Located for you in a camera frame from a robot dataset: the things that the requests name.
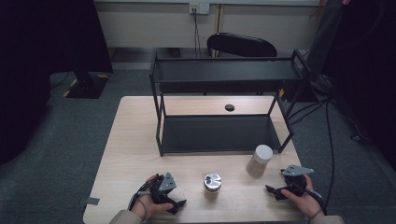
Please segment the wooden strip on wall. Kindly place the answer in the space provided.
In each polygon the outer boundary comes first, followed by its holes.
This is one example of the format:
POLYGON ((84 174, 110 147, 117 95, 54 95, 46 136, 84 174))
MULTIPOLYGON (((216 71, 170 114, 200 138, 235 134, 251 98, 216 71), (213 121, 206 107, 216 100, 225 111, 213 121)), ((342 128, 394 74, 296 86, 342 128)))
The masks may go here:
MULTIPOLYGON (((218 4, 216 5, 216 18, 215 18, 215 28, 214 28, 214 34, 217 34, 221 32, 221 25, 222 25, 222 16, 223 16, 223 5, 218 4)), ((211 50, 212 57, 217 57, 219 52, 217 50, 212 49, 211 50)))

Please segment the black stand base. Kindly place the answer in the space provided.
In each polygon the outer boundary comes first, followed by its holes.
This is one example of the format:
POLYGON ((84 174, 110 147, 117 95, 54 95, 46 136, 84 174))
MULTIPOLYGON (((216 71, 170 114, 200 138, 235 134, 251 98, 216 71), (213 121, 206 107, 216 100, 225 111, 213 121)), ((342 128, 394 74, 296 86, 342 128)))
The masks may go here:
POLYGON ((102 74, 76 72, 75 76, 76 79, 64 93, 66 98, 99 99, 109 81, 109 76, 102 74))

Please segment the person's left hand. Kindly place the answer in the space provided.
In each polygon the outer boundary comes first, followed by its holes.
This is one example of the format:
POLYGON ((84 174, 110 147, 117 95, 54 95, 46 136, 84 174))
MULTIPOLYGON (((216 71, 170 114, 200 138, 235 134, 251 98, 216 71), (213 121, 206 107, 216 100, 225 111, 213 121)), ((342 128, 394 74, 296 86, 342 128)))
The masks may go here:
POLYGON ((140 188, 138 191, 138 198, 136 199, 134 206, 130 209, 130 212, 134 217, 133 224, 141 224, 156 213, 164 212, 174 207, 171 203, 154 203, 152 201, 152 198, 149 195, 149 183, 151 183, 155 178, 156 175, 151 176, 144 184, 145 187, 143 189, 140 188))

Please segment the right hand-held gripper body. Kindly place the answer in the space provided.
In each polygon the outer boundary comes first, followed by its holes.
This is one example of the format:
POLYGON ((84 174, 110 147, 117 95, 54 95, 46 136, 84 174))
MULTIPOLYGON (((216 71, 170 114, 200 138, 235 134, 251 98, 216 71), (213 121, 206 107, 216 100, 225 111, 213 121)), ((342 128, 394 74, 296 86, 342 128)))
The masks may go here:
POLYGON ((306 180, 304 175, 312 174, 314 170, 312 168, 305 168, 295 164, 291 164, 288 168, 281 171, 281 174, 285 178, 288 191, 301 197, 304 194, 306 188, 306 180))

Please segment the glass jar with silver lid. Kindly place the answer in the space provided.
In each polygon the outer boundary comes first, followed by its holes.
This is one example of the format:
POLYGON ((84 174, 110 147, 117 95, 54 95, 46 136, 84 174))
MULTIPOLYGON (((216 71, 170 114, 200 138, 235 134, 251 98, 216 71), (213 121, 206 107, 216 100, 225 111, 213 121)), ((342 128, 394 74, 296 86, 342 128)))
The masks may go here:
POLYGON ((222 179, 217 173, 208 173, 204 177, 204 193, 208 200, 215 200, 222 186, 222 179))

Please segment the white wall socket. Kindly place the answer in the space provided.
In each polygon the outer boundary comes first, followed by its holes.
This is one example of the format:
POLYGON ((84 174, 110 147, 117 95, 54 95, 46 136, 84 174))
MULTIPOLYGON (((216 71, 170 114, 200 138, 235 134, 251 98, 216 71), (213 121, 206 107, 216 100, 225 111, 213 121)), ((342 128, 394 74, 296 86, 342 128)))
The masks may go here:
POLYGON ((189 3, 189 13, 196 15, 208 15, 210 12, 209 3, 189 3))

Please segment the jar with white lid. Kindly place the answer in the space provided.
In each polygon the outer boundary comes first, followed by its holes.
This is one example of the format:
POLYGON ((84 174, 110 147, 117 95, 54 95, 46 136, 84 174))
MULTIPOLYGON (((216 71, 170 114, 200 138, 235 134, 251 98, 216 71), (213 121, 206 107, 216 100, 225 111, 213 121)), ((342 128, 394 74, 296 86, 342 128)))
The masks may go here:
POLYGON ((252 157, 250 158, 246 170, 254 178, 260 178, 266 166, 273 157, 273 150, 267 145, 259 145, 256 147, 252 157))

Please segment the dark curtain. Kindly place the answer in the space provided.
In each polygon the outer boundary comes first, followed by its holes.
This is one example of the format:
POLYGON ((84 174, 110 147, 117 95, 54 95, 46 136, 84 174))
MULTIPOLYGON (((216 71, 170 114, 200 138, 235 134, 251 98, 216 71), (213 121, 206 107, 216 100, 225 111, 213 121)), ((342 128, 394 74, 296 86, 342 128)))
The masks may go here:
POLYGON ((113 71, 94 0, 0 0, 0 164, 25 150, 50 76, 113 71))
POLYGON ((396 170, 396 0, 351 0, 342 7, 325 73, 363 135, 396 170))

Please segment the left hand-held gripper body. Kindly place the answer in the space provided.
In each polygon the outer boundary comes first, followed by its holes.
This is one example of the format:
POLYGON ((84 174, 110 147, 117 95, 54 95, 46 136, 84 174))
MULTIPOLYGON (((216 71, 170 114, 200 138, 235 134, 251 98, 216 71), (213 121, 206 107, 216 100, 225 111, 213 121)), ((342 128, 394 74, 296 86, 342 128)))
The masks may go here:
POLYGON ((172 205, 176 205, 177 203, 168 197, 168 194, 176 186, 176 182, 170 173, 155 175, 149 187, 152 201, 155 204, 171 203, 172 205))

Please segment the person's right hand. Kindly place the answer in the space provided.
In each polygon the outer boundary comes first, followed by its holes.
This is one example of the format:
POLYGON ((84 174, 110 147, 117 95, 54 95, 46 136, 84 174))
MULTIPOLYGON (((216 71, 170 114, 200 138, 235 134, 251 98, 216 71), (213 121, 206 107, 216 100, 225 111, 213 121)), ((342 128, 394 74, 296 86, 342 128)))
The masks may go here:
POLYGON ((324 216, 320 204, 309 194, 305 193, 303 196, 299 197, 288 191, 287 189, 282 189, 281 193, 290 201, 294 202, 300 209, 300 211, 304 213, 308 218, 324 216))

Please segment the black chair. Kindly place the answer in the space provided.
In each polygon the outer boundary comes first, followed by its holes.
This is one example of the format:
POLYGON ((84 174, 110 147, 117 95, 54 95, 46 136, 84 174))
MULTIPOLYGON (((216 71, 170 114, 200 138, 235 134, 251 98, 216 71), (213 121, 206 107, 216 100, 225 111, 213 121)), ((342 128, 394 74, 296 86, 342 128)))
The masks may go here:
POLYGON ((217 50, 243 57, 276 57, 273 44, 258 37, 231 33, 216 33, 206 40, 209 51, 217 50))

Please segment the black metal two-tier rack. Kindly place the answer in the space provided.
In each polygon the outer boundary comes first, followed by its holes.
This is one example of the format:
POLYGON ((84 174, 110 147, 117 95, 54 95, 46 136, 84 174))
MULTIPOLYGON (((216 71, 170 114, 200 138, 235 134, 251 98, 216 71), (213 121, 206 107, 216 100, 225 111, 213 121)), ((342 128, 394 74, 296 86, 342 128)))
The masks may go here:
POLYGON ((245 151, 265 144, 281 152, 294 135, 286 121, 288 136, 281 141, 271 118, 280 105, 279 93, 285 84, 301 84, 311 74, 304 57, 295 50, 287 58, 185 58, 155 56, 150 67, 150 85, 157 112, 156 139, 160 153, 245 151), (224 115, 166 113, 166 93, 246 93, 271 95, 266 112, 224 115))

